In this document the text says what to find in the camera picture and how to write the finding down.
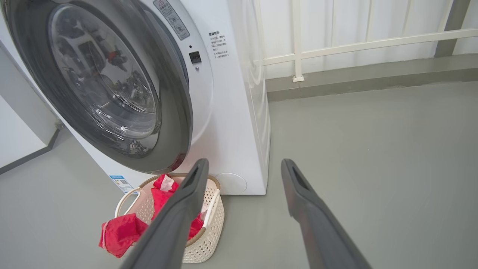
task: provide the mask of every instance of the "washing machine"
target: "washing machine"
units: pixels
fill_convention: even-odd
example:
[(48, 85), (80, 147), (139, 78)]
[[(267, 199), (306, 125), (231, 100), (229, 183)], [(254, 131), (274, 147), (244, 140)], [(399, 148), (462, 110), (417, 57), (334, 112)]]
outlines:
[(265, 194), (270, 120), (253, 0), (1, 0), (1, 42), (123, 192), (207, 158)]

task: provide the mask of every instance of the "laundry basket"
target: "laundry basket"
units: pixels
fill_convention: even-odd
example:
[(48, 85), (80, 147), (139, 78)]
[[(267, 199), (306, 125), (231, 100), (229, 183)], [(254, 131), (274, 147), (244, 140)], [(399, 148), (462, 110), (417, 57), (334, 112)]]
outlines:
[[(169, 174), (173, 179), (184, 179), (187, 174)], [(138, 188), (126, 193), (118, 203), (115, 211), (115, 218), (119, 216), (120, 208), (126, 198), (134, 192), (138, 192), (138, 197), (128, 208), (125, 214), (136, 213), (136, 216), (147, 225), (151, 224), (151, 218), (154, 214), (154, 200), (151, 195), (153, 183), (159, 178), (155, 176), (143, 182)], [(206, 191), (204, 192), (203, 206), (207, 207), (204, 225), (196, 236), (186, 242), (184, 251), (184, 263), (200, 263), (209, 259), (214, 250), (216, 250), (219, 236), (221, 235), (222, 225), (224, 223), (224, 207), (220, 196), (220, 185), (216, 178), (207, 177)]]

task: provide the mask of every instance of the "basket handle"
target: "basket handle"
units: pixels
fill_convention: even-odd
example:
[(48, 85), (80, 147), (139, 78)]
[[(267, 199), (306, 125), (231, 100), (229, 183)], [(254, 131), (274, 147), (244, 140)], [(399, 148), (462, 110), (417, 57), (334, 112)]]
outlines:
[(211, 222), (213, 220), (211, 215), (214, 215), (214, 213), (212, 212), (212, 209), (214, 207), (214, 204), (219, 200), (220, 194), (221, 194), (220, 189), (217, 189), (214, 192), (214, 195), (212, 196), (211, 202), (209, 203), (209, 206), (207, 208), (206, 217), (204, 218), (203, 228), (207, 229), (211, 225)]
[(118, 205), (116, 206), (116, 210), (115, 210), (115, 218), (117, 218), (120, 214), (120, 209), (121, 209), (121, 206), (123, 205), (124, 201), (126, 200), (126, 198), (128, 198), (130, 195), (132, 195), (135, 191), (138, 191), (138, 197), (141, 195), (141, 192), (139, 192), (139, 190), (141, 190), (141, 188), (135, 188), (135, 189), (132, 189), (130, 190), (128, 193), (126, 193), (123, 198), (121, 198), (121, 200), (118, 202)]

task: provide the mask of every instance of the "instruction sticker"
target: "instruction sticker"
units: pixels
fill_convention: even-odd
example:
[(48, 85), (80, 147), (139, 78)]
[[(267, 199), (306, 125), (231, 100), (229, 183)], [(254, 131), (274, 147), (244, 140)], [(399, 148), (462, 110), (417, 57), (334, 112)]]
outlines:
[(221, 34), (219, 31), (210, 32), (209, 40), (211, 42), (212, 53), (214, 59), (228, 57), (228, 43), (226, 41), (226, 36)]
[(184, 26), (183, 21), (179, 18), (176, 11), (169, 4), (167, 0), (156, 0), (153, 4), (159, 9), (159, 12), (166, 18), (169, 25), (174, 29), (179, 37), (179, 40), (183, 40), (189, 36), (189, 31)]
[(124, 193), (128, 193), (133, 189), (123, 176), (110, 176), (110, 178)]

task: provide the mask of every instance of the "washing machine door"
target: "washing machine door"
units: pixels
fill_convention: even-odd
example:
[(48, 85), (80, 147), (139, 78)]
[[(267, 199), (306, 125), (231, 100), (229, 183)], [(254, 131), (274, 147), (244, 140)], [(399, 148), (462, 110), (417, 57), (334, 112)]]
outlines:
[(159, 174), (185, 158), (193, 128), (184, 60), (137, 0), (9, 0), (14, 43), (49, 102), (90, 144)]

